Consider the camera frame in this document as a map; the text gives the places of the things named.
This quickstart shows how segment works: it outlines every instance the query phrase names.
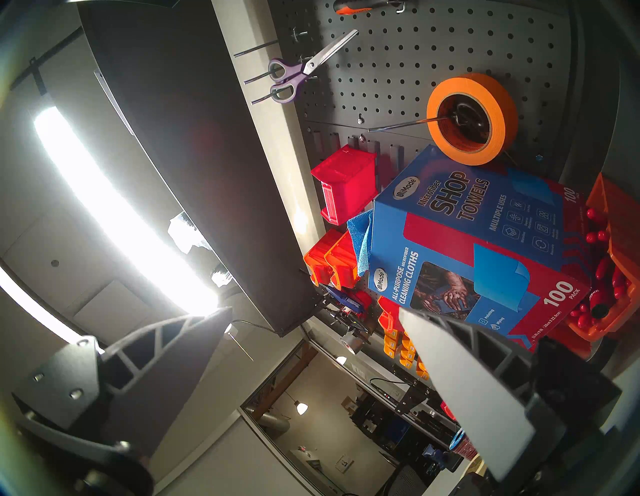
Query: shop towels box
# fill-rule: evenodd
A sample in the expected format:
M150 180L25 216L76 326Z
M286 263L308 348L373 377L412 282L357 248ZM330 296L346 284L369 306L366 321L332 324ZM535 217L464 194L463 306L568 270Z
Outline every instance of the shop towels box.
M369 287L532 349L588 295L587 225L580 194L431 146L374 201Z

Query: orange tape roll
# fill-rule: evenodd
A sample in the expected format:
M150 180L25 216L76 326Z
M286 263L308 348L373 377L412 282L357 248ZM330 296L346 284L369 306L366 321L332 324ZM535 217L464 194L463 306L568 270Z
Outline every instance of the orange tape roll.
M498 81L485 74L465 74L442 81L427 103L427 118L451 115L456 96L464 95L482 107L489 121L486 143L469 139L453 119L428 122L437 147L449 158L466 165L482 165L495 159L518 132L518 111Z

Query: photo of hands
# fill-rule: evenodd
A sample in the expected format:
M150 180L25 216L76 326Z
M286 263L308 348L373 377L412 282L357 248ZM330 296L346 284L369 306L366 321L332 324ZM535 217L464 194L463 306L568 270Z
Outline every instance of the photo of hands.
M420 269L411 308L464 320L479 299L473 288L469 279L425 262Z

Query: wooden beam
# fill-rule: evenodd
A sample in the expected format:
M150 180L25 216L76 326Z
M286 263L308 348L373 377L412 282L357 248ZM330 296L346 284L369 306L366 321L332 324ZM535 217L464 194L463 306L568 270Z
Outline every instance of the wooden beam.
M289 386L293 383L294 380L302 373L304 369L306 369L309 365L309 362L314 359L314 357L318 354L315 348L309 348L304 352L302 358L293 368L287 372L287 374L282 378L282 380L276 383L275 388L271 391L266 398L264 398L260 404L255 408L251 416L257 422L267 411L273 406L276 400L284 394Z

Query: brand logo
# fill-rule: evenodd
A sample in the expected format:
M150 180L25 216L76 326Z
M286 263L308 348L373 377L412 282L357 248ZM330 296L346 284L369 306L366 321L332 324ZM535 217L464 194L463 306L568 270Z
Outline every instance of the brand logo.
M408 197L413 194L416 189L418 189L418 185L420 184L420 179L416 176L412 175L411 177L407 177L404 181L398 184L394 190L394 198L396 200L402 200L403 198Z
M388 277L384 269L376 269L373 273L373 280L378 291L384 291L387 288Z

